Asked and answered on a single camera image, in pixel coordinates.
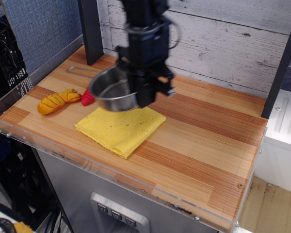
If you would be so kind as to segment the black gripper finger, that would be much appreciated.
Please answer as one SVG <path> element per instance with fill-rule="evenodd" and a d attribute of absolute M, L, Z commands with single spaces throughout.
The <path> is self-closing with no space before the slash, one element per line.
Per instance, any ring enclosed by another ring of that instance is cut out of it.
<path fill-rule="evenodd" d="M 127 79 L 129 83 L 130 92 L 137 93 L 137 87 L 136 87 L 137 75 L 129 72 Z"/>
<path fill-rule="evenodd" d="M 135 80 L 136 97 L 140 108 L 145 108 L 156 101 L 158 77 L 143 76 Z"/>

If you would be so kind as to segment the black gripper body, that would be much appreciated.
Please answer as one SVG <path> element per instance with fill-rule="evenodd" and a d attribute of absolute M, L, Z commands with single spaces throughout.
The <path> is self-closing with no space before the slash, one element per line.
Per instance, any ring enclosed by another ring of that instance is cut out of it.
<path fill-rule="evenodd" d="M 165 64 L 169 57 L 171 21 L 157 21 L 140 27 L 126 22 L 124 28 L 128 34 L 129 46 L 117 46 L 117 64 L 137 77 L 158 77 L 157 91 L 166 96 L 175 95 L 172 86 L 174 75 Z"/>

